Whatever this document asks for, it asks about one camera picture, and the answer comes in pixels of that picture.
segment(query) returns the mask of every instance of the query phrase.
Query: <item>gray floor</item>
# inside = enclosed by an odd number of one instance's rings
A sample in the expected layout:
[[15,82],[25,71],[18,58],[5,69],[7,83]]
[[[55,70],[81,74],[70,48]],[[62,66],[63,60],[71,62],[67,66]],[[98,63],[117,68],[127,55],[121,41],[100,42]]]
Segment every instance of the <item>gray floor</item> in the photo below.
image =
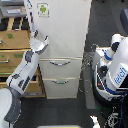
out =
[[[85,52],[91,52],[91,45],[100,47],[110,46],[111,37],[114,33],[126,36],[120,23],[120,12],[128,8],[128,1],[121,3],[120,0],[92,0],[89,32],[87,35]],[[98,117],[101,128],[105,119],[90,90],[90,67],[84,67],[80,89],[77,99],[47,100],[46,98],[22,99],[22,114],[14,128],[36,128],[39,125],[79,125],[83,128],[92,128],[91,115]]]

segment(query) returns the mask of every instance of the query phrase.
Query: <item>refrigerator door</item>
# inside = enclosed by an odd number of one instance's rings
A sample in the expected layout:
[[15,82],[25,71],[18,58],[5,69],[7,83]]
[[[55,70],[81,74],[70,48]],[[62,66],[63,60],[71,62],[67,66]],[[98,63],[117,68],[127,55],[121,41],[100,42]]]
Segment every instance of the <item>refrigerator door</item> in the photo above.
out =
[[[38,38],[49,37],[40,58],[83,56],[91,0],[30,0]],[[24,0],[31,27],[30,10]]]

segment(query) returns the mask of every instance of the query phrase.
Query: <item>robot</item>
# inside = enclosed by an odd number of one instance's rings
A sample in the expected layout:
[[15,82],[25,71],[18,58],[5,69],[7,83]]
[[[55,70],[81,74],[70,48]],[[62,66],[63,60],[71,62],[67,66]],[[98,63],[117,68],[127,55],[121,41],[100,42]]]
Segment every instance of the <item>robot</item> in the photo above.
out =
[[39,55],[49,45],[48,36],[43,42],[36,38],[38,31],[35,30],[31,10],[30,17],[31,36],[29,44],[31,51],[27,50],[24,52],[21,63],[6,81],[8,87],[0,90],[0,128],[13,128],[13,124],[21,113],[19,98],[24,94],[38,67]]
[[[123,10],[120,20],[128,34],[128,11]],[[114,34],[110,47],[96,48],[92,69],[93,92],[106,105],[117,105],[128,91],[128,37]]]

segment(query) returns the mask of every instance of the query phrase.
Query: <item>white refrigerator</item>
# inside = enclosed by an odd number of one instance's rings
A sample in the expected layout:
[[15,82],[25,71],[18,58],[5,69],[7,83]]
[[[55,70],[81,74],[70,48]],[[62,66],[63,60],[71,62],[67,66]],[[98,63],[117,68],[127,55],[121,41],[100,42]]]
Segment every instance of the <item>white refrigerator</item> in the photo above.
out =
[[[47,99],[77,98],[91,0],[30,0],[38,38],[49,37],[39,66]],[[24,0],[29,17],[27,0]]]

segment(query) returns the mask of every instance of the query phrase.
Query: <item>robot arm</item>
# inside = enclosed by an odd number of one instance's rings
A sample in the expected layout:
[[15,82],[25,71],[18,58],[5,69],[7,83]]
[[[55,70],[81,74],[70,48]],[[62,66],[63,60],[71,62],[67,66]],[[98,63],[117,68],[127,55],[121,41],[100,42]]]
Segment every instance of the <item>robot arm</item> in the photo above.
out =
[[32,51],[25,51],[22,62],[7,79],[7,88],[0,90],[0,128],[13,128],[21,112],[20,95],[24,94],[39,62],[39,54],[49,44],[48,37],[44,42],[35,36],[30,37]]

